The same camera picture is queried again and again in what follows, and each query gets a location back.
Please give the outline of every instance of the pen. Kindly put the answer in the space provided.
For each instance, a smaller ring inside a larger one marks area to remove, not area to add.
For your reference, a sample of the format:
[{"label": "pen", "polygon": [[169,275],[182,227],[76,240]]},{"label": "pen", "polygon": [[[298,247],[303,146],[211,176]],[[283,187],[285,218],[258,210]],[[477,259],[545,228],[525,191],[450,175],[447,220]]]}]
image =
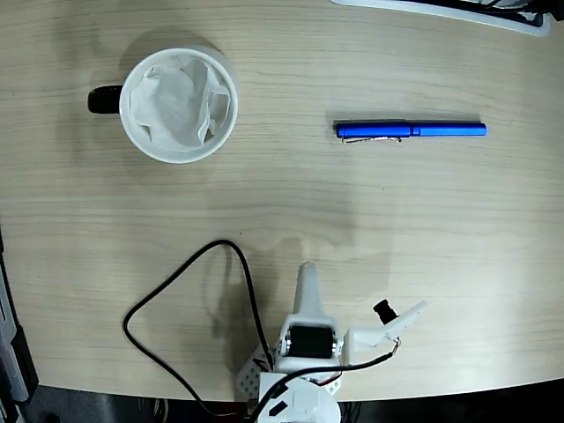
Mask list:
[{"label": "pen", "polygon": [[487,127],[482,122],[372,121],[337,122],[335,131],[344,144],[351,144],[385,139],[400,142],[408,137],[482,137]]}]

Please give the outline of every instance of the mug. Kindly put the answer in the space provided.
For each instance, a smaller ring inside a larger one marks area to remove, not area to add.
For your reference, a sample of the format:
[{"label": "mug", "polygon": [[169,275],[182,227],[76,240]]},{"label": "mug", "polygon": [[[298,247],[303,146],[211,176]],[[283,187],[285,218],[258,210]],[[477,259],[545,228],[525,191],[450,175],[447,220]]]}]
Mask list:
[{"label": "mug", "polygon": [[[227,117],[219,130],[206,139],[197,148],[184,152],[174,152],[162,149],[151,142],[147,128],[136,123],[130,114],[131,91],[141,82],[144,74],[162,59],[170,56],[193,56],[207,63],[224,79],[231,95],[231,102],[227,110]],[[123,82],[123,85],[107,85],[95,88],[88,94],[88,110],[96,114],[117,114],[122,120],[122,126],[131,142],[147,156],[165,163],[192,163],[204,159],[218,150],[227,140],[239,112],[237,97],[238,82],[229,61],[213,48],[198,46],[190,48],[167,48],[157,51],[138,63]]]}]

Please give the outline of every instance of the wire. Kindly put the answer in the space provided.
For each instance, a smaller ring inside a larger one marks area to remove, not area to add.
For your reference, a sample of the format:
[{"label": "wire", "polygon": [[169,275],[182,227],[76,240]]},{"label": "wire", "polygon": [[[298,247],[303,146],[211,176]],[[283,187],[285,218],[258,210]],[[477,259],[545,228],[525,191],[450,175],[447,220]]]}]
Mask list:
[{"label": "wire", "polygon": [[316,382],[315,384],[317,386],[326,386],[329,385],[332,382],[335,382],[339,377],[341,377],[341,375],[343,374],[343,372],[338,372],[336,375],[330,377],[329,379],[327,379],[326,381],[322,381],[322,382]]},{"label": "wire", "polygon": [[284,376],[281,379],[278,379],[272,386],[266,391],[263,398],[258,402],[256,405],[256,409],[249,417],[249,423],[254,423],[258,420],[258,416],[263,411],[266,404],[278,393],[278,390],[282,388],[286,383],[290,382],[292,379],[296,377],[310,375],[312,373],[328,373],[328,372],[352,372],[353,370],[362,370],[364,368],[369,368],[372,366],[377,366],[378,364],[383,363],[386,360],[391,359],[394,355],[396,355],[397,348],[401,345],[399,339],[394,340],[395,345],[392,351],[381,355],[380,357],[376,357],[370,361],[365,361],[364,363],[360,364],[351,364],[347,366],[324,366],[324,367],[311,367],[311,368],[303,368],[302,370],[298,370],[296,372],[290,373],[289,375]]},{"label": "wire", "polygon": [[256,331],[258,332],[258,338],[260,339],[261,346],[264,350],[264,355],[268,360],[270,368],[273,368],[272,357],[268,348],[268,344],[266,343],[266,338],[264,337],[263,326],[261,324],[260,316],[258,315],[258,309],[256,306],[256,297],[255,297],[255,290],[253,289],[253,280],[250,276],[249,264],[247,263],[247,259],[243,255],[241,249],[237,247],[232,241],[229,240],[216,240],[210,242],[209,244],[200,248],[196,253],[194,253],[182,266],[180,266],[171,276],[169,276],[164,282],[162,282],[159,286],[153,289],[149,294],[147,294],[140,302],[138,302],[135,306],[131,308],[130,311],[127,312],[125,317],[123,318],[122,328],[123,333],[127,337],[127,339],[144,355],[149,357],[159,366],[164,368],[171,376],[174,377],[186,390],[190,393],[191,396],[200,404],[200,406],[204,409],[205,412],[210,414],[213,417],[226,417],[226,416],[233,416],[239,413],[231,412],[228,414],[216,414],[215,412],[210,411],[204,404],[202,398],[196,393],[194,388],[184,379],[176,370],[170,367],[163,359],[161,359],[157,354],[151,352],[148,348],[146,348],[143,344],[141,344],[133,335],[131,335],[129,324],[131,318],[141,309],[144,305],[146,305],[149,301],[155,298],[157,295],[162,293],[168,286],[170,286],[180,275],[186,271],[198,258],[200,258],[203,254],[207,251],[218,247],[219,245],[227,245],[230,247],[239,257],[241,261],[241,265],[243,271],[245,273],[245,279],[247,281],[247,288],[249,289],[249,299],[250,299],[250,306],[253,310],[253,317],[255,319]]}]

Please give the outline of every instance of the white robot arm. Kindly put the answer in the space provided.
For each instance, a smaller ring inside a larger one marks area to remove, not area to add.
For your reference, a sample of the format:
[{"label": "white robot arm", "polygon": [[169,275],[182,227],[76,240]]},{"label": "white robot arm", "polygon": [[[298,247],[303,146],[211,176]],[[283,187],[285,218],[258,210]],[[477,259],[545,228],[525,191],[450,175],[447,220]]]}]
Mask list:
[{"label": "white robot arm", "polygon": [[343,337],[335,318],[323,312],[315,264],[305,262],[298,273],[293,313],[286,318],[274,350],[273,372],[269,371],[264,352],[258,347],[237,375],[237,386],[247,399],[267,401],[258,423],[339,423],[340,410],[333,398],[340,387],[337,369],[296,377],[270,398],[264,396],[275,383],[293,372],[350,365],[357,351],[374,348],[385,339],[398,342],[399,333],[419,318],[426,305],[422,301],[406,313],[396,315],[386,300],[381,301],[374,311],[384,323],[382,327],[351,328]]}]

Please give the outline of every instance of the white tissue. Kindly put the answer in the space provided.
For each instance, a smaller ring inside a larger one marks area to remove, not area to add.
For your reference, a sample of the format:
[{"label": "white tissue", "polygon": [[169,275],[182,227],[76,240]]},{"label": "white tissue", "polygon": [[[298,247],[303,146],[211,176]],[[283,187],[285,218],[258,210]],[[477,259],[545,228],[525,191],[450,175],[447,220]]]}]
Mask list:
[{"label": "white tissue", "polygon": [[222,77],[191,56],[152,66],[130,94],[133,119],[147,127],[159,148],[185,152],[199,147],[227,117],[231,95]]}]

